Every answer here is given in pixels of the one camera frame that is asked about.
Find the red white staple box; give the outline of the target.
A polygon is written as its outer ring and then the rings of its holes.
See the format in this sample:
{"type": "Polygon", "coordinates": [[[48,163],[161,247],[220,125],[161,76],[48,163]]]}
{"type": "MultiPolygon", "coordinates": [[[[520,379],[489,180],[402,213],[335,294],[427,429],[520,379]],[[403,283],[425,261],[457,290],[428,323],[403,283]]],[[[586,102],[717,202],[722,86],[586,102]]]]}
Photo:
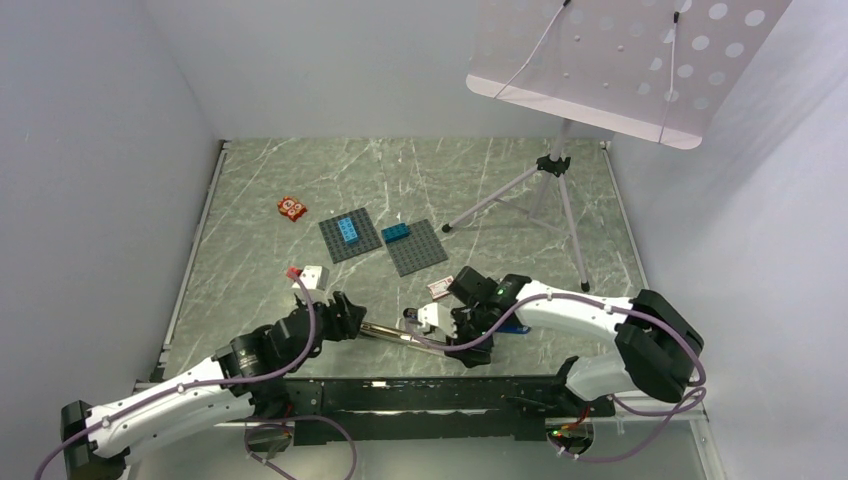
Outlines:
{"type": "Polygon", "coordinates": [[[450,286],[454,281],[453,276],[448,276],[427,285],[427,290],[433,301],[438,301],[450,294],[450,286]]]}

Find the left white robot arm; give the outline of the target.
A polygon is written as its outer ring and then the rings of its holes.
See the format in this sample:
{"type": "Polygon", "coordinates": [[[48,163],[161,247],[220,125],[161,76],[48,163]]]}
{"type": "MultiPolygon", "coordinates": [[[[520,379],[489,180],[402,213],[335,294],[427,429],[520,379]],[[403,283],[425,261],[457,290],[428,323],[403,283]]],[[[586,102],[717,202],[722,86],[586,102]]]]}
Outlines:
{"type": "Polygon", "coordinates": [[[317,357],[323,341],[357,337],[364,306],[333,292],[297,300],[287,316],[233,338],[184,373],[129,398],[61,411],[62,455],[71,479],[118,479],[145,452],[232,420],[281,419],[317,411],[314,389],[284,376],[317,357]]]}

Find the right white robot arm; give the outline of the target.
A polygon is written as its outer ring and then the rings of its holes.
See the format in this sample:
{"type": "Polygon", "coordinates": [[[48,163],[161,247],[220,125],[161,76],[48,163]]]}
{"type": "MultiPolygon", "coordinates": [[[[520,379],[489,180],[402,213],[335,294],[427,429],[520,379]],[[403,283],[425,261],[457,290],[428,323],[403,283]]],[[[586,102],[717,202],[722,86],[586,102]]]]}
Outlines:
{"type": "Polygon", "coordinates": [[[461,353],[488,352],[501,327],[544,328],[593,338],[603,355],[567,360],[563,380],[551,388],[557,411],[574,415],[588,402],[639,390],[666,403],[703,384],[698,358],[701,335],[656,291],[642,289],[633,298],[599,297],[557,289],[525,275],[500,280],[464,267],[448,291],[461,305],[424,308],[419,318],[428,330],[441,331],[461,353]]]}

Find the left grey building baseplate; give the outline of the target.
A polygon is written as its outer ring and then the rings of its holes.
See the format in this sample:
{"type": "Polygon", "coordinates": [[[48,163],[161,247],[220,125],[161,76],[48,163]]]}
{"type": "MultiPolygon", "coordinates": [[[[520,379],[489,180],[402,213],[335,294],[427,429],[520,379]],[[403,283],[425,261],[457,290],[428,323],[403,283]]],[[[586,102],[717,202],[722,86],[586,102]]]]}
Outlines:
{"type": "Polygon", "coordinates": [[[318,226],[334,264],[383,246],[365,208],[320,221],[318,226]]]}

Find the grey building baseplate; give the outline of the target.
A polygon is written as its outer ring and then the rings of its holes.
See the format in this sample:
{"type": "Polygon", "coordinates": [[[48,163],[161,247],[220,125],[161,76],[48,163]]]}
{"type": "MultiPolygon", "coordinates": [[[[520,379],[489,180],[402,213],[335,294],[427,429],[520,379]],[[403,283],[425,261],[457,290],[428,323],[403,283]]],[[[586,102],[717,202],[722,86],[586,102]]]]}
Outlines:
{"type": "Polygon", "coordinates": [[[365,208],[320,221],[318,226],[334,264],[383,246],[365,208]]]}
{"type": "Polygon", "coordinates": [[[427,219],[408,225],[409,235],[386,245],[400,277],[448,260],[448,254],[427,219]]]}

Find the light blue building brick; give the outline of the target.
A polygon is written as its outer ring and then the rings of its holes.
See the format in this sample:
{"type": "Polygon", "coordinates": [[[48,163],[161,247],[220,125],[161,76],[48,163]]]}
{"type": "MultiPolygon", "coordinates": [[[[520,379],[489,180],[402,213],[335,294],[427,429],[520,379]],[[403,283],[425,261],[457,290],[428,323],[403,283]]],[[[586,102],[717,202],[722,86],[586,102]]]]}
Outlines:
{"type": "Polygon", "coordinates": [[[342,240],[346,245],[353,245],[359,242],[359,234],[353,220],[350,217],[341,218],[337,222],[337,227],[342,240]]]}

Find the dark teal building brick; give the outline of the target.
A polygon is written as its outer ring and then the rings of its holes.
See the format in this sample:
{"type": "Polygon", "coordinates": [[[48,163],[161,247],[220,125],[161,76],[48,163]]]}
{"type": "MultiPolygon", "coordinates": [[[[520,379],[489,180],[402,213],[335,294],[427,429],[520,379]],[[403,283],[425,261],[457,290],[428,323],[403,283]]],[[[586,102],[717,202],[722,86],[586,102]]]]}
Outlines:
{"type": "Polygon", "coordinates": [[[410,228],[406,223],[398,223],[381,230],[383,241],[390,244],[410,235],[410,228]]]}

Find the right grey building baseplate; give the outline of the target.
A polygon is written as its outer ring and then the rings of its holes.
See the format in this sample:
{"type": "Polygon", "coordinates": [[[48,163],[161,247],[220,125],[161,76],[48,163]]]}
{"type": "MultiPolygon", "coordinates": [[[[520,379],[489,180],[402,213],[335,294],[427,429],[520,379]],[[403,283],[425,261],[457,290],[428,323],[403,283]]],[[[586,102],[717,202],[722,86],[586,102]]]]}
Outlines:
{"type": "Polygon", "coordinates": [[[400,277],[448,260],[448,254],[427,219],[408,225],[409,235],[386,245],[400,277]]]}

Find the red owl toy block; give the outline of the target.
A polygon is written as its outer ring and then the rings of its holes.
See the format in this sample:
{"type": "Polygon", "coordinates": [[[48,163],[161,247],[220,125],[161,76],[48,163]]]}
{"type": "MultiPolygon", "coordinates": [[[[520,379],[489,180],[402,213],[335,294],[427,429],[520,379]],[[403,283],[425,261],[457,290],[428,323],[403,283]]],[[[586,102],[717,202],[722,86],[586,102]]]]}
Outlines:
{"type": "Polygon", "coordinates": [[[308,212],[308,208],[302,202],[291,196],[284,196],[280,201],[278,201],[277,210],[280,215],[291,222],[297,222],[308,212]]]}

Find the lavender music stand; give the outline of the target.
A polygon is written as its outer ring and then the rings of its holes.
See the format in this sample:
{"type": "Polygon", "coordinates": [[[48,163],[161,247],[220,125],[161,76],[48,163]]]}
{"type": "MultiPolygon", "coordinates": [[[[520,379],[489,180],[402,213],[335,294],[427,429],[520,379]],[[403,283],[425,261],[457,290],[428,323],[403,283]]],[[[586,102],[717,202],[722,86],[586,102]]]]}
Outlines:
{"type": "Polygon", "coordinates": [[[586,125],[689,151],[725,147],[760,161],[787,128],[743,100],[776,90],[763,46],[785,1],[483,1],[467,88],[558,118],[560,128],[530,175],[555,180],[568,226],[577,221],[565,145],[586,125]]]}

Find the black aluminium base frame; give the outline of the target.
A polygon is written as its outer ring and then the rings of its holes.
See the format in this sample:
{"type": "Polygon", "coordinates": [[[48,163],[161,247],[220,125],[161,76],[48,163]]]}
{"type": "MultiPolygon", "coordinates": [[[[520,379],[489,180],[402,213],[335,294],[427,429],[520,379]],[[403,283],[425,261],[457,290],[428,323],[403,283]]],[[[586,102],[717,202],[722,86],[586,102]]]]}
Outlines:
{"type": "Polygon", "coordinates": [[[563,454],[581,456],[593,443],[593,421],[640,410],[613,396],[591,402],[567,397],[548,376],[372,379],[299,379],[262,388],[259,396],[203,401],[196,411],[166,421],[192,434],[224,422],[295,426],[298,445],[354,440],[506,437],[547,439],[563,454]]]}

